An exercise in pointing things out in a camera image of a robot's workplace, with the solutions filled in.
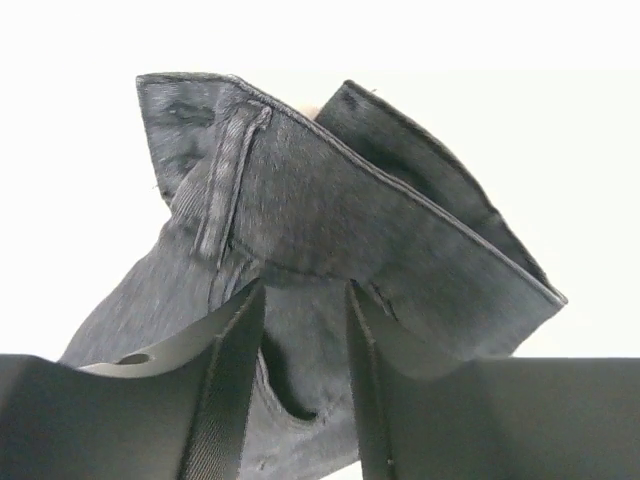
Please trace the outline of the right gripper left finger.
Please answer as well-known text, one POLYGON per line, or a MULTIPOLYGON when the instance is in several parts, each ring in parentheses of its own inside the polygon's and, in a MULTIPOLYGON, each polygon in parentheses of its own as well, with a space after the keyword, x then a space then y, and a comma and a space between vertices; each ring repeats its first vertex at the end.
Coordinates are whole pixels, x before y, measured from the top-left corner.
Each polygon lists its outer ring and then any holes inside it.
POLYGON ((252 282, 178 334, 78 369, 1 359, 5 479, 234 479, 265 295, 252 282))

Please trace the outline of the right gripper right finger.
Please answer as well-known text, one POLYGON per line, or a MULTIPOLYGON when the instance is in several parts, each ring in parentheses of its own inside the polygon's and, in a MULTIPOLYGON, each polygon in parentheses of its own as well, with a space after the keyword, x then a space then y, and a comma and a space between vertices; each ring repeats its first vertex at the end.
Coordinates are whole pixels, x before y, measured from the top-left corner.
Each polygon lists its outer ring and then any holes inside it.
POLYGON ((356 283, 347 339, 366 479, 635 479, 635 358, 463 361, 356 283))

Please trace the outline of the black denim trousers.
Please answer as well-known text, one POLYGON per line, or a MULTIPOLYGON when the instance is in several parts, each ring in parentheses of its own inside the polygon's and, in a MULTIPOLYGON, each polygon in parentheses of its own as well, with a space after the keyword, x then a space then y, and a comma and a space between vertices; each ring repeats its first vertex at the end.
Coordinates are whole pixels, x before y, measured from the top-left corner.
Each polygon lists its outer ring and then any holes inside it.
POLYGON ((451 151, 351 81, 314 119, 218 74, 141 75, 137 92, 170 217, 61 360, 118 360, 262 278, 243 479, 356 461, 348 281, 462 358, 512 353, 565 305, 451 151))

